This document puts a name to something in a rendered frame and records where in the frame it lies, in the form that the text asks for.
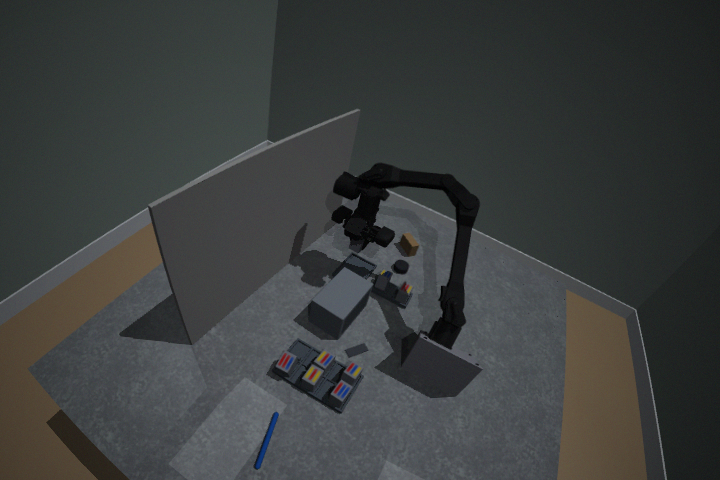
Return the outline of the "black cylinder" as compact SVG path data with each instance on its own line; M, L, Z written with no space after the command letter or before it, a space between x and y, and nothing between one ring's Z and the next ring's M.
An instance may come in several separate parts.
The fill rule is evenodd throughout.
M394 270L398 274L406 274L409 270L409 264L404 260L397 260L394 265Z

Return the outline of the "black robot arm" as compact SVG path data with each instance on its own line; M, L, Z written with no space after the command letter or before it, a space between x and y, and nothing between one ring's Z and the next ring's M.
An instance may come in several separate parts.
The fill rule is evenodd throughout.
M468 189L449 173L414 172L379 162L358 177L344 171L336 179L333 192L350 200L360 195L358 205L365 211L378 210L380 200L385 201L390 196L387 189L401 186L444 190L456 208L457 231L450 279L447 287L441 286L441 295L438 299L441 301L440 308L443 313L428 333L430 340L452 350L462 326L466 323L462 311L465 303L463 281L471 231L480 207L480 200L474 194L470 194ZM370 218L368 216L364 218L355 211L345 225L344 234L355 241L367 240L371 233Z

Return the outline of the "blue rod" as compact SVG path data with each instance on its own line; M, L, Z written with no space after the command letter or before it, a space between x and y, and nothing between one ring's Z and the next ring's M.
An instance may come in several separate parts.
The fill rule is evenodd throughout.
M279 416L279 413L278 413L278 412L274 412L273 414L274 414L274 415L273 415L273 417L272 417L272 419L271 419L271 423L270 423L270 425L269 425L269 429L268 429L268 431L266 432L267 435L266 435L265 438L264 438L265 440L264 440L263 445L262 445L262 447L261 447L261 451L260 451L259 456L258 456L258 458L257 458L257 462L255 463L255 464L256 464L256 465L255 465L255 468L256 468L256 469L260 469L260 467L261 467L261 463L263 462L262 460L263 460L263 458L265 457L264 455L265 455L265 453L266 453L266 449L267 449L267 447L268 447L270 438L271 438L271 436L272 436L272 432L273 432L273 430L274 430L274 428L275 428L274 426L275 426L275 424L276 424L276 422L277 422L277 418L278 418L278 416Z

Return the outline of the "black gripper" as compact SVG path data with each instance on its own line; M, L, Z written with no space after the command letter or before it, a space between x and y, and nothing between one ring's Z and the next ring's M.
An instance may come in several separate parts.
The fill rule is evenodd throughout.
M364 248L368 245L369 242L371 242L371 243L376 242L376 244L378 244L382 247L387 247L390 244L390 242L394 239L395 232L385 226L383 228L380 228L376 225L373 226L374 223L376 222L375 218L376 218L377 212L379 211L379 207L378 207L378 210L376 210L374 212L369 212L369 211L365 211L365 210L361 209L358 205L358 207L355 210L359 212L360 216L362 216L364 218L365 218L365 216L368 216L370 218L370 219L369 218L368 219L370 220L370 228L369 229L371 229L371 233L368 236L367 240L364 241L362 250L364 250ZM343 219L345 219L344 225L343 225L343 228L345 228L345 225L349 221L352 213L353 213L353 210L342 205L332 213L331 219L332 219L332 221L334 221L338 224L342 223Z

